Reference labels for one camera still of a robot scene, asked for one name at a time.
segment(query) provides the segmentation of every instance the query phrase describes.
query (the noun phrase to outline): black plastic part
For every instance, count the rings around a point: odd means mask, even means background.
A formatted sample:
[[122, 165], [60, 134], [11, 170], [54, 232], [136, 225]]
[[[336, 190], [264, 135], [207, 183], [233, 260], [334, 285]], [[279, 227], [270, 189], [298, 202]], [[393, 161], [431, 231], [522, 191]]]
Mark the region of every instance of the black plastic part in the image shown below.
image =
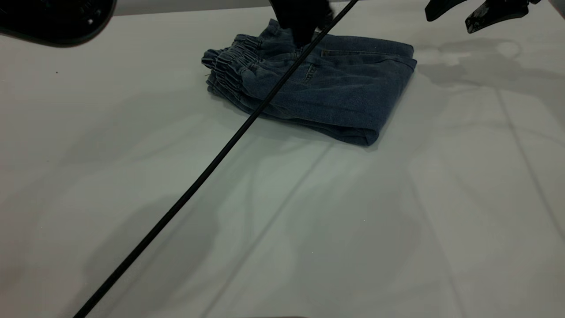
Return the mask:
[[528, 14], [528, 0], [491, 0], [483, 3], [466, 20], [467, 32], [474, 33], [495, 23]]
[[425, 17], [430, 22], [434, 21], [451, 10], [451, 8], [465, 1], [466, 0], [430, 0], [425, 7]]
[[116, 0], [0, 0], [0, 33], [50, 46], [76, 46], [98, 35]]
[[294, 42], [304, 46], [316, 28], [324, 29], [333, 19], [328, 0], [270, 0], [277, 20], [283, 29], [292, 29]]

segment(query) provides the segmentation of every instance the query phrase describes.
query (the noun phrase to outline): black cable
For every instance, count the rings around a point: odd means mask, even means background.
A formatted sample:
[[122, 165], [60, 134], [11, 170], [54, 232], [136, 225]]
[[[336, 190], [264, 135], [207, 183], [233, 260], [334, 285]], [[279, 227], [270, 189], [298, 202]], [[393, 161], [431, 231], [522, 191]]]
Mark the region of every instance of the black cable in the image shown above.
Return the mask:
[[281, 77], [279, 82], [273, 87], [271, 92], [267, 95], [265, 100], [259, 105], [259, 107], [249, 116], [245, 121], [243, 126], [236, 132], [235, 135], [229, 140], [229, 142], [224, 146], [220, 153], [212, 160], [212, 163], [204, 170], [204, 172], [196, 179], [196, 181], [188, 188], [188, 190], [180, 197], [180, 199], [169, 209], [169, 211], [157, 222], [157, 224], [149, 231], [149, 233], [141, 240], [141, 242], [133, 249], [131, 253], [121, 262], [120, 265], [108, 276], [108, 278], [102, 283], [102, 285], [94, 292], [94, 294], [82, 305], [82, 307], [77, 311], [73, 318], [86, 318], [88, 313], [96, 306], [96, 304], [106, 295], [106, 293], [112, 288], [112, 286], [118, 281], [118, 279], [125, 273], [126, 270], [133, 264], [133, 262], [141, 255], [141, 253], [149, 246], [149, 244], [157, 237], [157, 235], [165, 228], [165, 226], [173, 219], [173, 217], [180, 211], [180, 209], [190, 200], [190, 198], [196, 193], [200, 186], [208, 179], [208, 177], [214, 172], [220, 162], [226, 157], [228, 152], [235, 146], [239, 141], [241, 136], [249, 129], [251, 124], [259, 117], [259, 114], [269, 105], [273, 100], [276, 93], [283, 87], [290, 76], [298, 69], [300, 64], [304, 62], [306, 57], [314, 50], [316, 45], [320, 43], [323, 37], [328, 34], [328, 32], [353, 8], [353, 6], [359, 0], [351, 0], [347, 6], [341, 12], [336, 15], [333, 21], [328, 25], [323, 31], [321, 31], [318, 36], [312, 41], [312, 43], [304, 50], [304, 52], [298, 57], [294, 64], [286, 71], [286, 73]]

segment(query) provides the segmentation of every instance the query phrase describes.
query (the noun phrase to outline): denim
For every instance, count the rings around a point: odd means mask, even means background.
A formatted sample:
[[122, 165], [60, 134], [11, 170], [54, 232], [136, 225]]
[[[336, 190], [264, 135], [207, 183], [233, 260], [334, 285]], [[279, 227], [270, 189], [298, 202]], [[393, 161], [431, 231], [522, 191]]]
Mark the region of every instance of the denim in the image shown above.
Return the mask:
[[[303, 50], [271, 20], [260, 36], [238, 35], [231, 47], [204, 54], [208, 91], [252, 113]], [[326, 35], [261, 117], [371, 145], [414, 72], [413, 53], [399, 42]]]

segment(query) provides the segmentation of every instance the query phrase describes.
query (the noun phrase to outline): gray background wall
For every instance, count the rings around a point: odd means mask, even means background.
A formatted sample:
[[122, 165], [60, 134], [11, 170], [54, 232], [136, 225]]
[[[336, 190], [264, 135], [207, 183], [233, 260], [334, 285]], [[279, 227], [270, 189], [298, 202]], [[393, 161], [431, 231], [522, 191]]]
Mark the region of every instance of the gray background wall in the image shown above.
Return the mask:
[[[559, 8], [561, 12], [565, 12], [565, 0], [552, 0], [552, 3], [555, 7]], [[118, 0], [116, 14], [130, 15], [175, 11], [249, 8], [268, 5], [269, 0]]]

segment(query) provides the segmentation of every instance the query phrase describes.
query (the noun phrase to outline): white table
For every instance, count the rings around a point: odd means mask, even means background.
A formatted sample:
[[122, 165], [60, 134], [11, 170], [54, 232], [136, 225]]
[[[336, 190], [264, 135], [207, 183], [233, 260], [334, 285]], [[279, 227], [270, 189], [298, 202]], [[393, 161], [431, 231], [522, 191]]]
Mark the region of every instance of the white table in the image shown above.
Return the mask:
[[[564, 317], [565, 21], [541, 2], [468, 35], [478, 2], [434, 23], [426, 3], [333, 31], [416, 48], [376, 145], [258, 120], [90, 317]], [[271, 16], [0, 38], [2, 317], [72, 317], [192, 184], [246, 118], [200, 58]]]

